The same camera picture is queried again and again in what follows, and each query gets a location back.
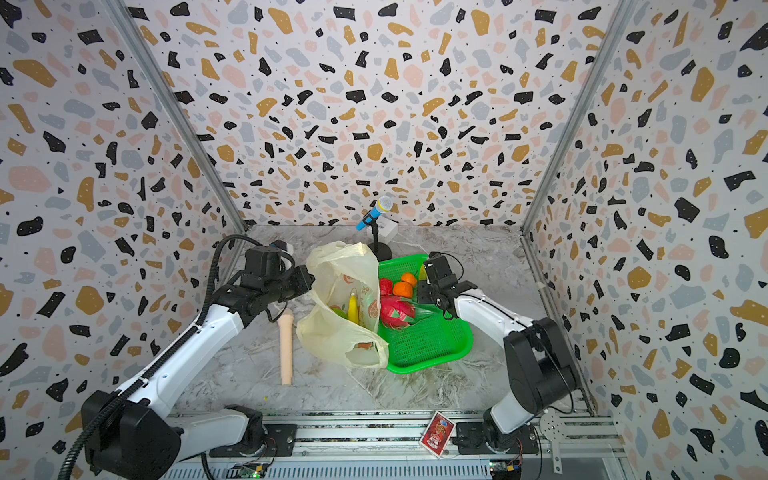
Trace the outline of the orange toy fruit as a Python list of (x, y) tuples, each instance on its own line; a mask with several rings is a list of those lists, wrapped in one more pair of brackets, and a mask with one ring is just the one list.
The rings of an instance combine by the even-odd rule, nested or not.
[(416, 286), (417, 286), (417, 284), (418, 284), (418, 280), (417, 280), (417, 278), (416, 278), (416, 277), (415, 277), (415, 276), (414, 276), (412, 273), (409, 273), (409, 272), (406, 272), (406, 273), (404, 273), (404, 274), (401, 276), (400, 280), (401, 280), (402, 282), (404, 282), (404, 283), (408, 283), (408, 284), (409, 284), (409, 285), (411, 285), (412, 287), (416, 287)]
[(393, 285), (392, 293), (394, 296), (412, 299), (414, 295), (414, 287), (405, 281), (399, 281)]

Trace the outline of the pink toy dragon fruit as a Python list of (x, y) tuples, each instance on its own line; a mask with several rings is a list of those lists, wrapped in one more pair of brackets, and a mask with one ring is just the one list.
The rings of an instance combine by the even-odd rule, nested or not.
[(381, 299), (381, 323), (390, 329), (405, 329), (426, 320), (432, 311), (424, 306), (398, 296), (385, 296)]

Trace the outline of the red toy apple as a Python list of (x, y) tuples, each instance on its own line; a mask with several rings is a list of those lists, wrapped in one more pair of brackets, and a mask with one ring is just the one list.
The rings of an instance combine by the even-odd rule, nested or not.
[(380, 278), (379, 290), (382, 296), (391, 296), (393, 294), (393, 282), (387, 278)]

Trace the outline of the yellow toy banana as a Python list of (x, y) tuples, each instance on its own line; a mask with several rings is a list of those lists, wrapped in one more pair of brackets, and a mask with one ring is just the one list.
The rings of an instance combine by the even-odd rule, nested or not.
[(356, 325), (360, 324), (358, 296), (355, 289), (353, 289), (350, 292), (350, 296), (348, 300), (347, 319)]

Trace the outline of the yellow plastic bag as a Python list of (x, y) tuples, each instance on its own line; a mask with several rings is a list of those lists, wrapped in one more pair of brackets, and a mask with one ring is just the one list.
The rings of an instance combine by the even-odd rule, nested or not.
[[(315, 357), (350, 369), (383, 369), (388, 365), (388, 343), (378, 335), (381, 300), (379, 262), (363, 244), (332, 242), (315, 248), (306, 266), (314, 276), (310, 313), (296, 333), (302, 347)], [(346, 313), (350, 292), (358, 296), (360, 324), (337, 316)]]

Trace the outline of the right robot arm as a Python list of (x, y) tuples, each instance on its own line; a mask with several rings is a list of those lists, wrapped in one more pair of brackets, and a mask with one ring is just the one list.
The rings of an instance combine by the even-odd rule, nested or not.
[(417, 300), (436, 307), (446, 320), (477, 327), (504, 350), (509, 387), (483, 416), (483, 442), (492, 451), (504, 452), (515, 443), (517, 430), (580, 388), (567, 338), (554, 320), (515, 313), (476, 284), (459, 279), (443, 253), (430, 253), (424, 269), (426, 279), (417, 287)]

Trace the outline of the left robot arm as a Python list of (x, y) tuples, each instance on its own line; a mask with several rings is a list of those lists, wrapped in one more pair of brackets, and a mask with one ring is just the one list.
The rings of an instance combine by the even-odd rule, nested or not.
[(208, 362), (253, 320), (276, 321), (270, 307), (286, 305), (315, 280), (292, 256), (290, 244), (264, 245), (248, 236), (225, 237), (216, 247), (199, 315), (145, 368), (112, 392), (97, 390), (81, 408), (83, 430), (58, 472), (71, 478), (84, 458), (94, 473), (123, 479), (160, 479), (176, 463), (229, 447), (260, 456), (275, 447), (261, 412), (229, 406), (196, 420), (169, 415)]

